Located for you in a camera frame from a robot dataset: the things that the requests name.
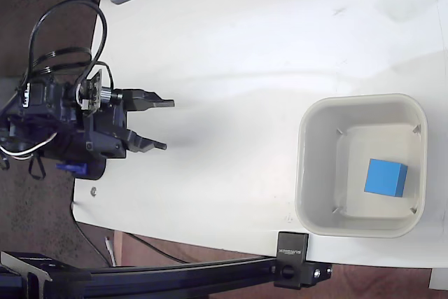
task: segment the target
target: white plastic container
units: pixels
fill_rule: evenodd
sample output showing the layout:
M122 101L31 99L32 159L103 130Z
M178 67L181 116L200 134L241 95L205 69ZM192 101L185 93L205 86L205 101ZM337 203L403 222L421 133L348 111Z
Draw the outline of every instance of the white plastic container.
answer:
M424 210L428 122L402 94L338 97L312 105L300 123L295 208L318 235L399 237ZM364 192L370 159L408 166L402 197Z

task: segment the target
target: blue cube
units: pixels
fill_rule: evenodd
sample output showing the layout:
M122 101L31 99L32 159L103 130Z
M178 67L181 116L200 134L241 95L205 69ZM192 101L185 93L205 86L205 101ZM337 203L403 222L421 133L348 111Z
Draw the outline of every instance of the blue cube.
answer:
M403 196L407 166L398 162L370 159L365 192L388 196Z

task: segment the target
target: black bracket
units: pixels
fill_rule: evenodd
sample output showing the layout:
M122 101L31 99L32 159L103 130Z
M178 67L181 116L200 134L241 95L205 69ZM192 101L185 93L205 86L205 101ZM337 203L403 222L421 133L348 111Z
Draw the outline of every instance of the black bracket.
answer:
M331 278L332 265L307 261L307 248L308 234L279 232L274 286L298 290Z
M0 262L18 273L24 282L24 297L82 298L92 275L39 253L2 252Z
M80 270L37 253L2 252L0 263L18 275L4 274L0 268L0 293L23 290L21 298L27 299L186 299L271 281L278 287L301 289L332 274L331 264L306 260L307 243L308 234L280 232L276 258L91 270ZM22 282L13 283L13 276Z

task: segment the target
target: white table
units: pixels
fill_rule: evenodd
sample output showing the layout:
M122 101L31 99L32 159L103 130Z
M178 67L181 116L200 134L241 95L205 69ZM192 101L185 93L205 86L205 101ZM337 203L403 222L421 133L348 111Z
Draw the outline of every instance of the white table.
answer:
M275 256L295 214L298 128L324 97L401 92L429 124L426 208L397 239L312 235L309 260L448 267L448 0L101 0L117 88L176 108L129 114L166 151L76 181L77 221ZM94 46L99 43L97 25ZM97 196L90 189L97 188Z

